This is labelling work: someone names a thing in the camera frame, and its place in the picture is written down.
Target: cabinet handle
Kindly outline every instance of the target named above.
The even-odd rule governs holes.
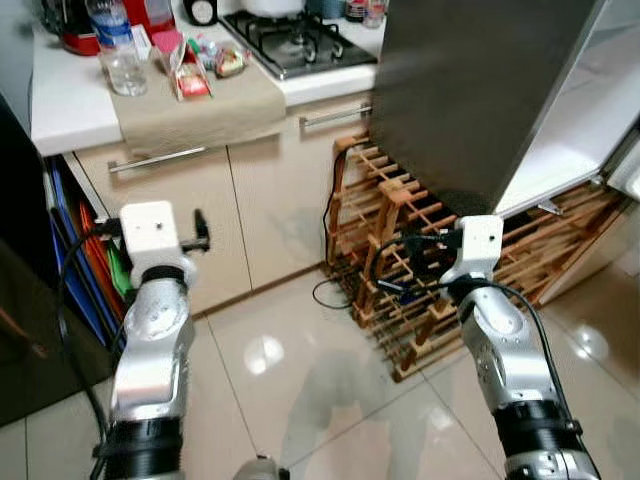
[[[364,117],[365,115],[369,115],[371,113],[371,110],[373,110],[373,107],[371,105],[363,103],[358,108],[345,110],[344,112],[330,113],[329,115],[323,115],[322,117],[311,119],[307,117],[300,117],[300,128],[304,129],[307,127],[313,127],[314,125],[331,122],[333,120],[339,120],[341,118],[351,117],[352,115],[360,115],[361,117]]]
[[[156,163],[161,163],[165,160],[171,160],[173,158],[184,157],[185,155],[191,155],[192,153],[204,152],[206,149],[207,147],[196,147],[189,150],[183,150],[181,152],[170,153],[168,155],[160,155],[159,157],[147,158],[145,160],[140,160],[139,162],[125,163],[124,165],[118,165],[116,162],[109,162],[107,164],[107,167],[109,168],[109,173],[118,173],[125,170],[133,170],[134,168],[138,167],[154,165]]]

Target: refrigerator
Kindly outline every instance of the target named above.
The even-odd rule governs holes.
[[[371,137],[460,216],[600,178],[640,200],[639,112],[637,1],[390,4]]]

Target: kitchen counter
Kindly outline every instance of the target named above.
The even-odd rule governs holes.
[[[177,28],[187,35],[206,33],[216,41],[233,39],[220,24],[188,24],[182,8],[175,8],[175,15]],[[344,19],[331,23],[338,23],[344,37],[379,55],[384,25],[371,30]],[[40,25],[34,25],[33,30],[31,139],[40,153],[53,155],[121,141],[118,118],[98,59],[67,52]],[[360,65],[284,81],[266,75],[282,90],[287,107],[291,107],[371,90],[376,69],[376,65]]]

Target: tile floor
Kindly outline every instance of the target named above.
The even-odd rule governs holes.
[[[464,350],[395,384],[312,272],[196,323],[183,465],[231,479],[267,453],[294,480],[499,479],[496,428]],[[603,478],[640,478],[639,277],[609,267],[543,310]],[[340,301],[338,293],[321,292]],[[98,387],[106,404],[110,383]],[[86,478],[95,426],[75,396],[0,429],[0,478]]]

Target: water bottle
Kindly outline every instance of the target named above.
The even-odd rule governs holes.
[[[122,0],[85,0],[85,3],[113,89],[120,95],[143,95],[147,91],[147,79]]]

